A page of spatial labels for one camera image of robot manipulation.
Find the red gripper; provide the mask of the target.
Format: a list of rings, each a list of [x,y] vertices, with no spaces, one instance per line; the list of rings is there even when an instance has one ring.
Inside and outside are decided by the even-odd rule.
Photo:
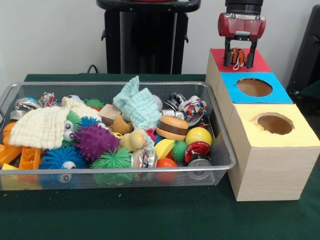
[[[231,41],[235,36],[250,37],[251,46],[247,55],[246,68],[252,68],[258,40],[266,28],[266,18],[260,15],[238,14],[238,13],[221,13],[218,18],[218,33],[225,37],[224,41],[224,60],[223,65],[231,65]]]

